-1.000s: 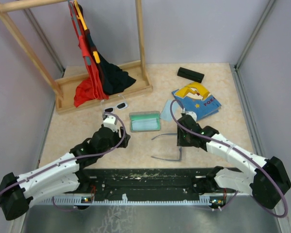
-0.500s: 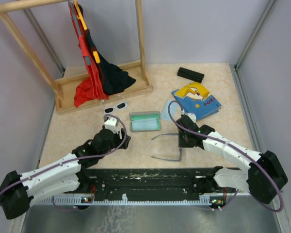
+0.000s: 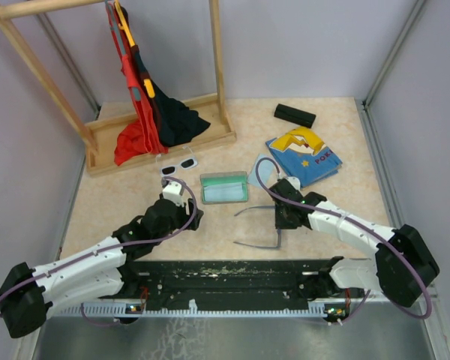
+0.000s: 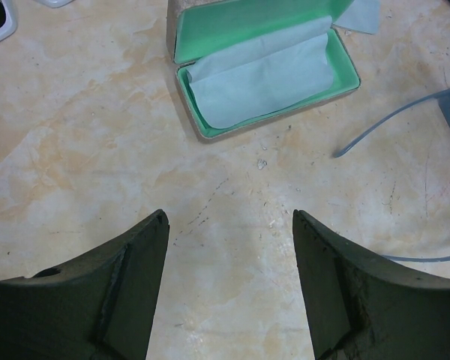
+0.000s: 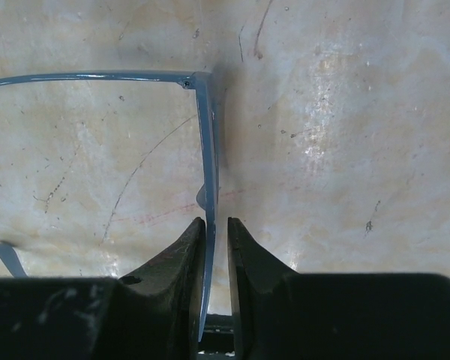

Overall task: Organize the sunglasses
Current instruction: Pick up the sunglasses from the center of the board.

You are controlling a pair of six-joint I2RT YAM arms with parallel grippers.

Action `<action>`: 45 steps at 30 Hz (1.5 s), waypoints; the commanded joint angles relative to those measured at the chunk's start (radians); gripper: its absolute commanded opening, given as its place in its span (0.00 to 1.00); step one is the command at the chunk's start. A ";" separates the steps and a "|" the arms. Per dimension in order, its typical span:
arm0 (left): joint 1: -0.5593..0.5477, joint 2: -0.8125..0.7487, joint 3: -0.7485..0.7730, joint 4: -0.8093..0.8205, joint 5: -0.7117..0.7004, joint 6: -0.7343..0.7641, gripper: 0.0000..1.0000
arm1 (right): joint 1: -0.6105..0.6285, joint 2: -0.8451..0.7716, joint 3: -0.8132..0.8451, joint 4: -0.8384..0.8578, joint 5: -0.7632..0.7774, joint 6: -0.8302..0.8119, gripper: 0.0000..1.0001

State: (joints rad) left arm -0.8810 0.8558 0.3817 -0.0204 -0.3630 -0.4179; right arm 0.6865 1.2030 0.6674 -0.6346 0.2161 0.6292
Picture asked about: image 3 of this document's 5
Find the grey glasses case green lining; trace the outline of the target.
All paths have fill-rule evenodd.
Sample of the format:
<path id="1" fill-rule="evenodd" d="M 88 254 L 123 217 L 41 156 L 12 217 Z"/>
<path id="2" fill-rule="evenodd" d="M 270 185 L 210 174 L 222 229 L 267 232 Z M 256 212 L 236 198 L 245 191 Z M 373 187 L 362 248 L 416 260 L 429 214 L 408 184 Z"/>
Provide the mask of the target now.
<path id="1" fill-rule="evenodd" d="M 243 188 L 247 192 L 247 199 L 245 201 L 239 202 L 205 202 L 203 199 L 203 189 L 209 185 L 220 185 L 220 184 L 229 184 L 229 183 L 241 183 Z M 227 203 L 246 203 L 249 200 L 248 194 L 248 180 L 247 173 L 245 171 L 238 172 L 214 172 L 208 174 L 202 174 L 200 176 L 200 184 L 201 184 L 201 197 L 202 203 L 204 205 L 212 205 L 212 204 L 227 204 Z"/>

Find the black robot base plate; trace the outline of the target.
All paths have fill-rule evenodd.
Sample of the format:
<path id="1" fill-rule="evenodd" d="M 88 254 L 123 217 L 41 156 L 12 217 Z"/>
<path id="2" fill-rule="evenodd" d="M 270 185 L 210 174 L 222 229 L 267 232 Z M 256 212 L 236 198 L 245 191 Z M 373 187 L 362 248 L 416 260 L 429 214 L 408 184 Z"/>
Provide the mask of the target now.
<path id="1" fill-rule="evenodd" d="M 185 310 L 194 301 L 200 311 L 306 310 L 317 299 L 361 298 L 365 292 L 339 289 L 326 279 L 329 261 L 212 260 L 136 261 L 119 271 L 123 288 L 114 299 L 145 302 L 148 311 Z"/>

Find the grey blue sunglasses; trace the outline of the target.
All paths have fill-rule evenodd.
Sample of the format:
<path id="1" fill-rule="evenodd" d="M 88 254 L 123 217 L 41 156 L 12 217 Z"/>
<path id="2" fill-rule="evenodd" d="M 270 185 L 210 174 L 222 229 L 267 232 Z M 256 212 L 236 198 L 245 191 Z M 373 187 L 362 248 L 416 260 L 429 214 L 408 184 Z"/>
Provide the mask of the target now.
<path id="1" fill-rule="evenodd" d="M 275 210 L 275 206 L 274 205 L 255 205 L 255 206 L 250 206 L 250 207 L 247 207 L 247 208 L 243 208 L 240 211 L 237 211 L 233 216 L 234 217 L 238 217 L 239 215 L 243 214 L 246 211 L 258 210 L 258 209 Z M 282 229 L 276 228 L 276 233 L 277 233 L 277 242 L 273 246 L 247 244 L 247 243 L 244 243 L 244 242 L 241 242 L 241 241 L 234 241 L 233 243 L 235 245 L 241 245 L 241 246 L 245 246 L 245 247 L 248 247 L 248 248 L 256 248 L 256 249 L 260 249 L 260 250 L 279 250 L 279 249 L 281 249 L 281 246 L 282 246 Z"/>

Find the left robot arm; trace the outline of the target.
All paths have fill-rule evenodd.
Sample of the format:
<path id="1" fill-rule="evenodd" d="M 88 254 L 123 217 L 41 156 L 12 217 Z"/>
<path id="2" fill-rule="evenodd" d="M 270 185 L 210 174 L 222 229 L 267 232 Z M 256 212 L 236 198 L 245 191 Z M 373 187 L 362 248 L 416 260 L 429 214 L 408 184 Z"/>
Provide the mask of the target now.
<path id="1" fill-rule="evenodd" d="M 130 298 L 141 288 L 130 263 L 185 230 L 197 230 L 203 211 L 189 199 L 159 199 L 145 214 L 90 248 L 46 265 L 15 265 L 0 287 L 0 319 L 12 338 L 22 338 L 74 305 L 102 297 Z"/>

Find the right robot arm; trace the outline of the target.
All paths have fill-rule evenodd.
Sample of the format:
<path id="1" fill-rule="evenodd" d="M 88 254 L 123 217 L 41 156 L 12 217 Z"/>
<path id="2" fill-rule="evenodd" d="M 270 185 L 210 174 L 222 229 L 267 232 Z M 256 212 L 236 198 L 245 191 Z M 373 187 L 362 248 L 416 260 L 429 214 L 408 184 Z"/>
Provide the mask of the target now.
<path id="1" fill-rule="evenodd" d="M 323 195 L 303 195 L 287 178 L 279 180 L 268 192 L 274 200 L 278 229 L 306 227 L 335 236 L 365 255 L 363 259 L 336 256 L 328 262 L 319 279 L 327 296 L 338 296 L 347 288 L 374 290 L 396 305 L 409 308 L 440 273 L 413 226 L 404 224 L 395 229 L 363 220 Z"/>

